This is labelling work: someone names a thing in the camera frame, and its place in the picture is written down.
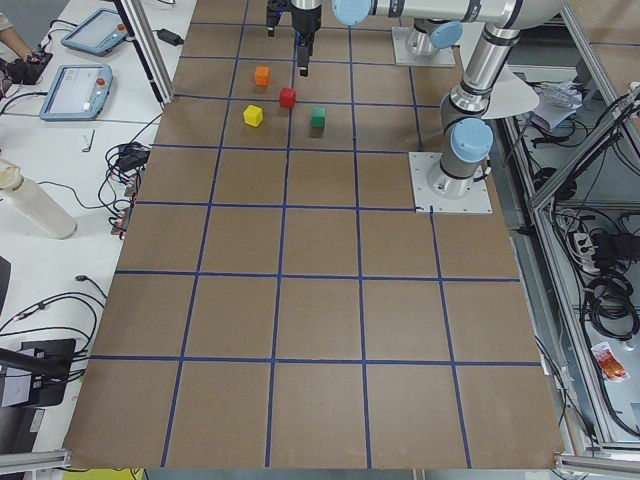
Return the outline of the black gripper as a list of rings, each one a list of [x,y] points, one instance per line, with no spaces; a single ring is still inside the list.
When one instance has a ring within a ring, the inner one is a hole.
[[[291,17],[298,34],[298,70],[301,77],[309,73],[309,58],[313,56],[315,32],[321,28],[321,0],[292,0]]]

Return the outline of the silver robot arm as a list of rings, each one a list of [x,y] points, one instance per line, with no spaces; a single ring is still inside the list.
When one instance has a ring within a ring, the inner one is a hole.
[[[462,23],[457,20],[415,18],[405,45],[414,56],[431,57],[457,44],[462,33]]]
[[[476,169],[493,145],[491,127],[482,119],[494,85],[520,33],[543,24],[560,12],[563,1],[333,1],[333,15],[354,26],[369,16],[435,24],[428,30],[437,49],[449,47],[466,23],[480,22],[483,30],[457,85],[441,101],[445,142],[439,163],[427,175],[430,189],[446,199],[466,195]]]

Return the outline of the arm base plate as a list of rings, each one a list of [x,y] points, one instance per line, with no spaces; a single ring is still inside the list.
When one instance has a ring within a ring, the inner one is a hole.
[[[409,170],[414,210],[424,214],[489,215],[493,212],[481,167],[471,178],[458,180],[444,174],[438,152],[410,152]]]
[[[428,34],[414,27],[393,27],[391,36],[396,65],[453,68],[456,64],[451,47],[436,48]]]

